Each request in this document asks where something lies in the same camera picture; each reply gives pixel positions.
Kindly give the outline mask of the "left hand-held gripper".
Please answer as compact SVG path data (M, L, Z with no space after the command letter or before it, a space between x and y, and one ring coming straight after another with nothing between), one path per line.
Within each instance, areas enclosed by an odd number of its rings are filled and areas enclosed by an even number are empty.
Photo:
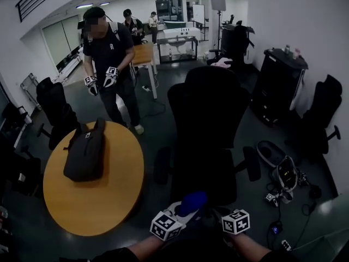
M152 220L150 232L162 241L174 239L180 235L180 232L191 220L198 217L197 209L188 215L181 217L178 215L182 202L172 203L168 208L160 211Z

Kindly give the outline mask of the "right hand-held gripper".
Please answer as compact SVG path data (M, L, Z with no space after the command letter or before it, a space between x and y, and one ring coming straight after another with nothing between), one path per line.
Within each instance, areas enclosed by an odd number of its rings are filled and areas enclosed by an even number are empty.
M221 218L223 232L238 235L250 229L250 215L245 210L235 212Z

